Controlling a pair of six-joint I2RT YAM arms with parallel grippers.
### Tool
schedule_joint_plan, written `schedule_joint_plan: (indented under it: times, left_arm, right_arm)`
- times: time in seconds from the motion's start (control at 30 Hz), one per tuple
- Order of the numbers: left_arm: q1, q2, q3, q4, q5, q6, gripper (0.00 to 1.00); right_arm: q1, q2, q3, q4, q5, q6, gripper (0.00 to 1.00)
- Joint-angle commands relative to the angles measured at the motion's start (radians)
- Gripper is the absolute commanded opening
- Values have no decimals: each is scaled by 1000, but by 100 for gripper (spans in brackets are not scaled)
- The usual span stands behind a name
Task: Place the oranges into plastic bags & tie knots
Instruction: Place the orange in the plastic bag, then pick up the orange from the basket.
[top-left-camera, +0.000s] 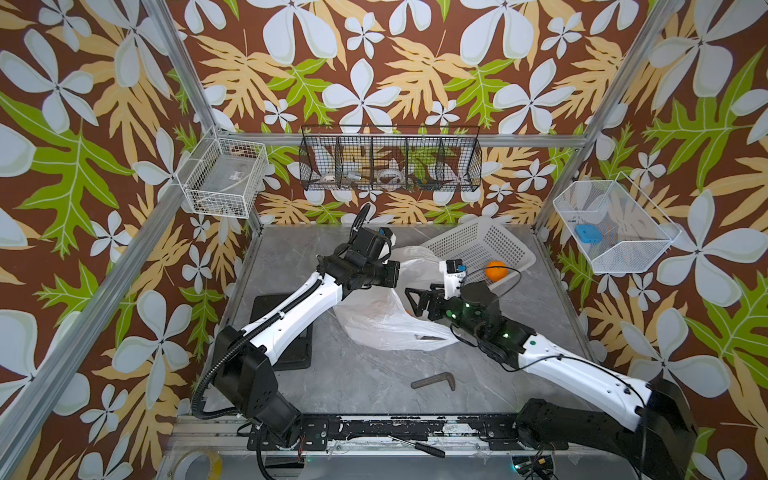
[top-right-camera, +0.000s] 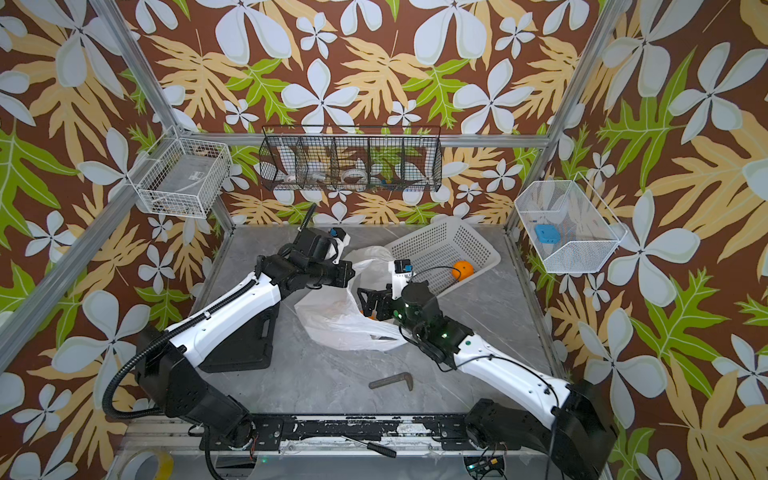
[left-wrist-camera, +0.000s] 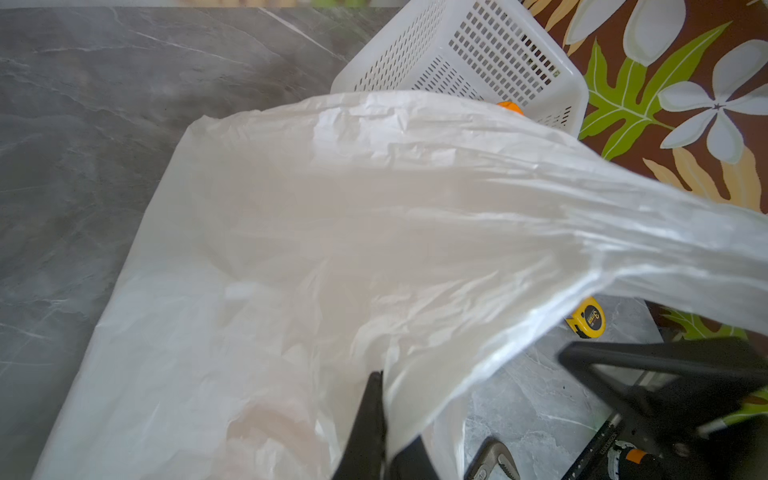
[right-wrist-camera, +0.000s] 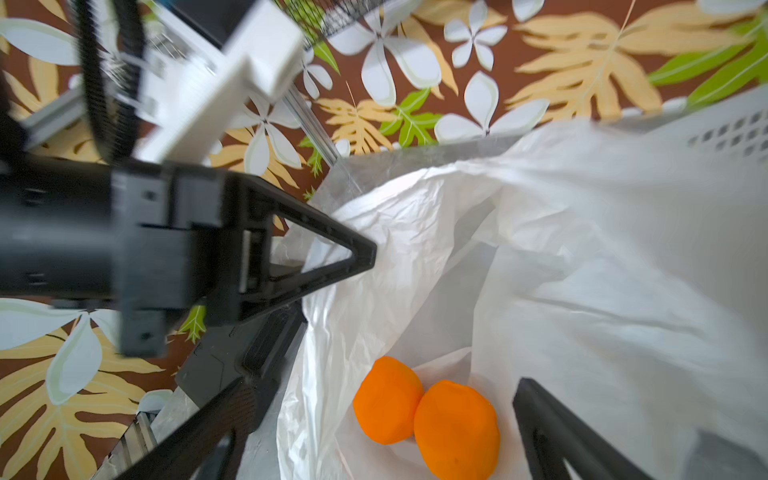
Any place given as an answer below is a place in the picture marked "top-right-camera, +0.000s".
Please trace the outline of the white plastic bag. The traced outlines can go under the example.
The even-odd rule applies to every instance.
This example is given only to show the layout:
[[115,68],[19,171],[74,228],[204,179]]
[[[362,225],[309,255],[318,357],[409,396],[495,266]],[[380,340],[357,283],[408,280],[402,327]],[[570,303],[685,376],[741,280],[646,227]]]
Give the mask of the white plastic bag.
[[405,344],[391,321],[377,321],[362,313],[359,287],[383,290],[392,282],[389,265],[395,260],[384,246],[350,252],[355,277],[345,288],[313,290],[295,304],[296,315],[310,339],[339,351],[389,351]]

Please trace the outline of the orange fruit front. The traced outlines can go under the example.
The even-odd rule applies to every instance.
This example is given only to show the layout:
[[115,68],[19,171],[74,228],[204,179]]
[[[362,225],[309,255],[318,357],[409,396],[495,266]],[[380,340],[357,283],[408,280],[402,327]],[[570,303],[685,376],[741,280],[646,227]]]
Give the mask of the orange fruit front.
[[474,275],[475,268],[469,261],[461,260],[451,267],[451,273],[457,282],[462,282]]

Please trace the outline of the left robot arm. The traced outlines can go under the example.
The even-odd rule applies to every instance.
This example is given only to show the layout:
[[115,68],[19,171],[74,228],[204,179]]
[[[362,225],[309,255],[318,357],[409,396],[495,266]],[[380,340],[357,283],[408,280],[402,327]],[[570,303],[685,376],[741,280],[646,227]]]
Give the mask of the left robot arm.
[[[104,391],[105,415],[119,420],[155,415],[180,418],[203,426],[229,447],[245,448],[253,431],[249,410],[203,379],[199,368],[215,352],[226,353],[235,365],[242,365],[246,349],[238,342],[243,327],[265,313],[277,314],[280,302],[291,294],[324,286],[346,287],[355,275],[351,262],[341,257],[349,243],[349,235],[340,227],[329,231],[302,227],[277,253],[258,256],[254,269],[208,306],[162,332],[145,328],[136,354]],[[135,373],[154,407],[139,411],[114,407],[117,387],[129,373]]]

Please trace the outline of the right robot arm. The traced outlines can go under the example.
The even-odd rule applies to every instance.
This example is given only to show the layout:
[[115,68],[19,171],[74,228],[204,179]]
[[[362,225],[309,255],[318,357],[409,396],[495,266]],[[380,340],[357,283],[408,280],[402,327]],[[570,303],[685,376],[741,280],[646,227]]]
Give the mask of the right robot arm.
[[465,417],[474,445],[525,447],[547,454],[571,479],[601,476],[618,428],[594,384],[546,375],[499,351],[444,314],[426,282],[357,294],[364,315],[394,320],[406,341],[436,364],[480,379],[516,403],[509,409],[479,400]]

